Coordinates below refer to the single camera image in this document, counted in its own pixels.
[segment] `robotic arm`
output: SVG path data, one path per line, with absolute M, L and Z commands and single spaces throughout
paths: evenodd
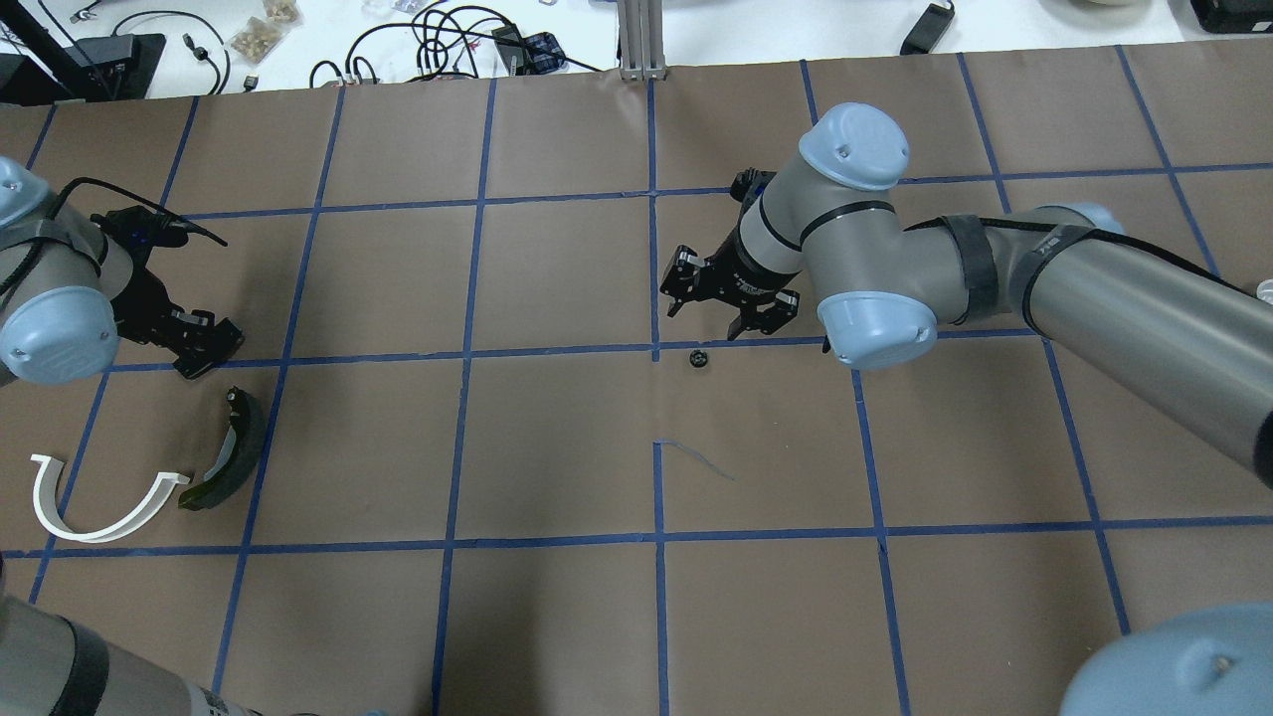
M 97 185 L 145 206 L 85 219 L 66 205 Z M 22 378 L 62 383 L 115 361 L 120 338 L 172 350 L 187 380 L 227 361 L 243 333 L 207 311 L 186 312 L 146 270 L 151 248 L 216 234 L 126 190 L 87 177 L 53 194 L 48 182 L 0 157 L 0 386 Z
M 1273 488 L 1273 310 L 1123 228 L 1096 204 L 1001 218 L 952 215 L 903 231 L 892 189 L 901 129 L 868 104 L 840 104 L 780 172 L 749 169 L 731 195 L 735 229 L 708 259 L 677 247 L 661 285 L 686 302 L 740 310 L 729 326 L 770 334 L 807 269 L 824 350 L 850 368 L 911 361 L 939 324 L 1016 312 Z

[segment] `white bracket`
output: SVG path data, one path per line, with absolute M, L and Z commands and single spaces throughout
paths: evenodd
M 65 464 L 47 455 L 32 455 L 31 460 L 39 464 L 39 471 L 36 474 L 36 487 L 31 496 L 32 503 L 36 507 L 36 519 L 55 536 L 84 544 L 113 541 L 137 531 L 137 529 L 149 522 L 159 512 L 163 503 L 172 497 L 172 490 L 177 485 L 190 484 L 190 478 L 186 475 L 159 473 L 155 476 L 154 484 L 150 485 L 150 492 L 141 499 L 141 503 L 125 515 L 122 520 L 97 531 L 75 533 L 66 526 L 66 522 L 57 513 L 57 479 L 61 476 Z
M 619 0 L 619 75 L 663 79 L 663 0 Z

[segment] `white table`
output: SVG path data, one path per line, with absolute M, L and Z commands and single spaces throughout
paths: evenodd
M 264 17 L 260 0 L 106 0 L 94 10 L 97 19 L 67 23 L 70 14 L 87 1 L 46 0 L 46 5 L 75 37 L 108 34 L 117 20 L 140 10 L 182 9 L 201 14 L 227 39 L 248 15 Z M 36 0 L 22 3 L 45 20 Z M 239 92 L 248 71 L 260 75 L 258 89 L 307 87 L 314 62 L 330 59 L 344 65 L 350 42 L 362 31 L 409 19 L 390 8 L 392 0 L 299 3 L 303 24 L 293 29 L 260 66 L 250 68 L 230 52 L 233 65 L 227 92 Z M 451 0 L 447 5 L 462 4 L 465 0 Z M 556 0 L 545 5 L 538 0 L 484 0 L 479 4 L 504 13 L 526 34 L 552 32 L 572 57 L 598 68 L 616 66 L 617 19 L 612 3 Z M 1204 32 L 1189 0 L 1138 0 L 1129 6 L 1105 6 L 1088 0 L 956 0 L 956 4 L 955 22 L 936 47 L 937 52 L 1245 37 Z M 928 0 L 665 0 L 667 62 L 670 66 L 718 65 L 896 55 L 906 32 L 927 6 Z M 60 37 L 52 23 L 45 24 Z M 489 32 L 496 25 L 484 27 Z M 224 61 L 210 33 L 187 18 L 134 22 L 125 27 L 127 31 L 169 37 L 150 97 L 201 94 L 211 85 L 211 69 L 196 62 L 181 45 L 183 32 L 207 47 L 214 60 Z M 382 31 L 365 41 L 359 54 L 388 82 L 402 82 L 416 74 L 415 42 L 409 29 Z M 481 43 L 477 57 L 482 76 L 496 73 L 496 55 L 490 41 Z M 322 70 L 320 82 L 332 76 L 330 69 Z

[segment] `white curved object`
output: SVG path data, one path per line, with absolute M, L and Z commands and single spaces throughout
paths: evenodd
M 36 487 L 31 496 L 32 503 L 36 507 L 36 519 L 55 536 L 84 544 L 115 541 L 137 531 L 137 529 L 149 522 L 159 512 L 163 503 L 172 497 L 172 490 L 177 489 L 178 484 L 190 484 L 190 478 L 186 475 L 159 473 L 155 475 L 155 482 L 150 485 L 150 492 L 141 499 L 141 503 L 125 515 L 122 520 L 97 531 L 75 533 L 66 526 L 66 522 L 57 513 L 57 479 L 62 474 L 64 462 L 47 455 L 32 455 L 31 460 L 39 464 L 39 471 L 36 474 Z

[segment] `plug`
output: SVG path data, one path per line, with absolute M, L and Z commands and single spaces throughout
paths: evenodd
M 202 62 L 204 60 L 207 59 L 207 50 L 202 47 L 195 47 L 195 41 L 191 39 L 188 32 L 181 36 L 181 41 L 186 43 L 186 47 L 190 48 L 190 54 L 193 55 L 196 60 Z

